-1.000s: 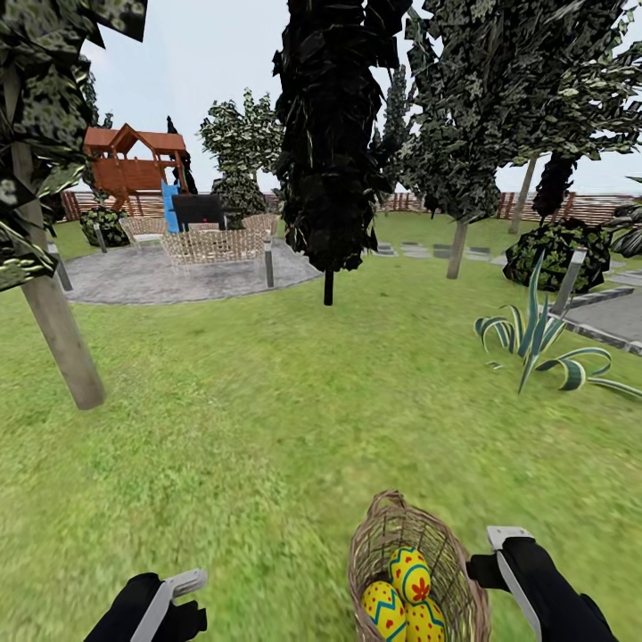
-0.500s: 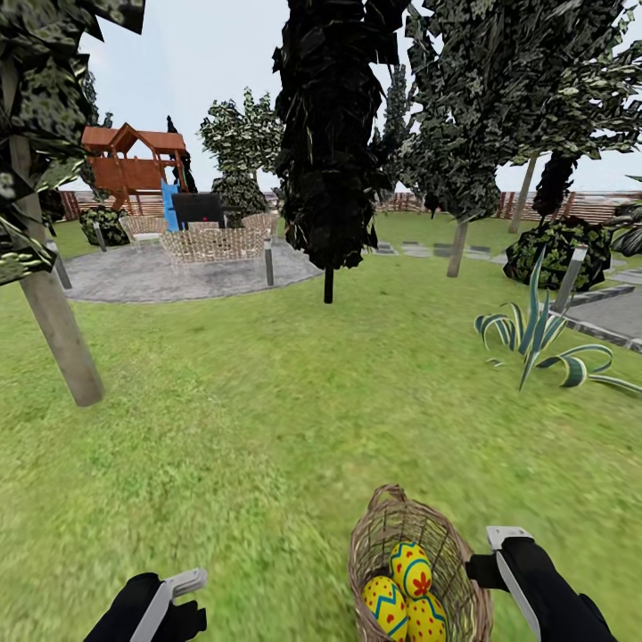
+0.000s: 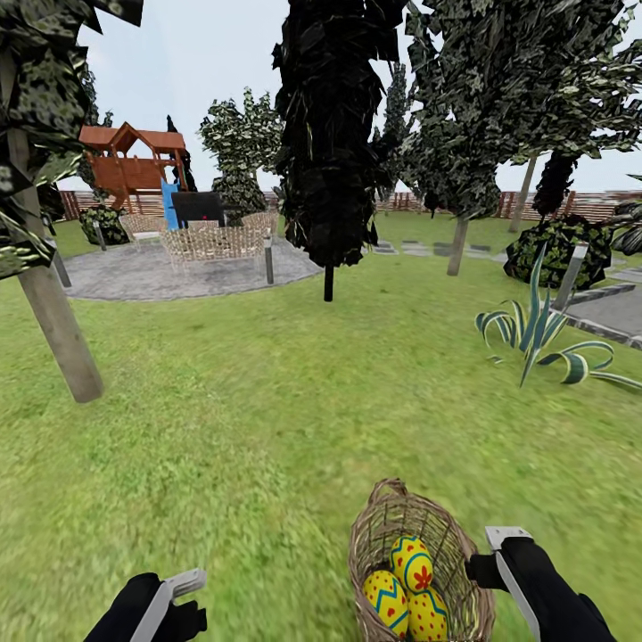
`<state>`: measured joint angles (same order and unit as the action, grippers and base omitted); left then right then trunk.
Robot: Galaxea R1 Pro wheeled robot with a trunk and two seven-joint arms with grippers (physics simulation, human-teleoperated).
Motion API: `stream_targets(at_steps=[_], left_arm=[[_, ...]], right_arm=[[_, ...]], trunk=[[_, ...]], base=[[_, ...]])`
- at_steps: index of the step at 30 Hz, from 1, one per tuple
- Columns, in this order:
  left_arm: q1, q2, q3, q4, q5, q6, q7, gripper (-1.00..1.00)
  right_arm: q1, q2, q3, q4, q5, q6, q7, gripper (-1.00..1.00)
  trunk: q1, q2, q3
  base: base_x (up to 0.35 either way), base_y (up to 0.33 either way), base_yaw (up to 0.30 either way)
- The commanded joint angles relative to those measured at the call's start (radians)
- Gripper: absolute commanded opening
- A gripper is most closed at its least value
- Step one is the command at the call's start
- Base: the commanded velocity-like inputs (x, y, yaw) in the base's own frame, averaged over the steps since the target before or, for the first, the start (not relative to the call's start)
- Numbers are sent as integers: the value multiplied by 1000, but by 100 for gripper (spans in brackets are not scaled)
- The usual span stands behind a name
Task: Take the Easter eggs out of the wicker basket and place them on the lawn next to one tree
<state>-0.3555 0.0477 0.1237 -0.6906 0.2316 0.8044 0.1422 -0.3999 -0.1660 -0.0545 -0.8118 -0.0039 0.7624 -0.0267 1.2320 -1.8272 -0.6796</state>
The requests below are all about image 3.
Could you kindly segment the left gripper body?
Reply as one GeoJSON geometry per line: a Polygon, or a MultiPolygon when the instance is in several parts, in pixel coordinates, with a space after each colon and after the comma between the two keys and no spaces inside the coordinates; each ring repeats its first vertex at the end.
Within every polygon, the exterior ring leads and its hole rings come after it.
{"type": "Polygon", "coordinates": [[[192,600],[186,604],[175,606],[169,602],[172,616],[168,629],[157,642],[186,642],[197,636],[198,603],[192,600]]]}

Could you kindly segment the wicker basket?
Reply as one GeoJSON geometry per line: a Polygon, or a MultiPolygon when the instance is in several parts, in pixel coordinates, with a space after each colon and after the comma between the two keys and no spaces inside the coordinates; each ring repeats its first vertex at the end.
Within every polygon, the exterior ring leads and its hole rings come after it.
{"type": "MultiPolygon", "coordinates": [[[[425,513],[430,513],[433,510],[435,515],[442,518],[446,523],[446,529],[451,529],[455,533],[464,561],[469,562],[472,560],[471,556],[479,555],[479,549],[474,539],[461,529],[461,525],[457,523],[454,516],[438,502],[425,497],[418,498],[407,492],[406,482],[397,476],[376,482],[372,495],[368,499],[368,506],[358,514],[358,518],[350,528],[347,561],[356,601],[356,620],[364,642],[407,642],[406,638],[402,639],[381,620],[362,590],[366,579],[372,573],[389,570],[390,563],[387,559],[376,561],[374,559],[374,556],[385,556],[388,553],[387,546],[374,546],[374,535],[384,536],[389,532],[401,529],[402,524],[407,524],[407,520],[410,519],[413,512],[412,506],[407,502],[412,503],[417,509],[422,508],[425,513]],[[381,493],[383,486],[390,486],[396,492],[381,493]],[[379,514],[378,510],[382,506],[392,503],[398,503],[397,507],[403,512],[400,515],[400,522],[391,522],[391,518],[383,516],[379,521],[380,524],[374,529],[373,521],[379,514]]],[[[479,588],[475,582],[469,585],[463,595],[458,591],[454,595],[454,608],[451,609],[451,617],[460,631],[456,634],[451,633],[450,630],[448,642],[489,642],[491,629],[493,629],[495,622],[495,605],[497,604],[494,589],[479,588]],[[476,602],[473,598],[476,599],[476,602]],[[467,626],[465,626],[466,619],[471,619],[467,626]]]]}

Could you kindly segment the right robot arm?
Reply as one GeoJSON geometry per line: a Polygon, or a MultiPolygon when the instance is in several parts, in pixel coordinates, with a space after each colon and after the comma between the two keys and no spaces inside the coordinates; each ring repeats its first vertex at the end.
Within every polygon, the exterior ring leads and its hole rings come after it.
{"type": "Polygon", "coordinates": [[[568,586],[529,532],[505,525],[485,530],[491,556],[471,556],[465,577],[481,589],[510,593],[538,642],[618,642],[593,601],[568,586]]]}

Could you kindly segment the easter egg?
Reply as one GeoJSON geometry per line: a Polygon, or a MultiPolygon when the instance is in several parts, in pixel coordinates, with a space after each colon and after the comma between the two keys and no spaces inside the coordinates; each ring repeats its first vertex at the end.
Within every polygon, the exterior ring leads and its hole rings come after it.
{"type": "Polygon", "coordinates": [[[391,543],[388,555],[389,571],[401,587],[413,593],[423,593],[435,576],[432,552],[421,537],[404,533],[391,543]]]}
{"type": "Polygon", "coordinates": [[[405,590],[389,570],[372,573],[362,587],[381,620],[402,639],[407,638],[408,608],[405,590]]]}
{"type": "Polygon", "coordinates": [[[407,640],[411,642],[448,642],[455,632],[444,590],[435,576],[423,593],[406,591],[408,608],[407,640]]]}

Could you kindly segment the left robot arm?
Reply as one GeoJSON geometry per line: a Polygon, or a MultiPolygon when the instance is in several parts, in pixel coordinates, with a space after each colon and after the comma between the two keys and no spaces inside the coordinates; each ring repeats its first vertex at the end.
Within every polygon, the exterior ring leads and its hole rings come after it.
{"type": "Polygon", "coordinates": [[[154,572],[128,581],[84,642],[186,642],[207,628],[206,610],[196,600],[176,606],[176,598],[208,584],[201,568],[160,581],[154,572]]]}

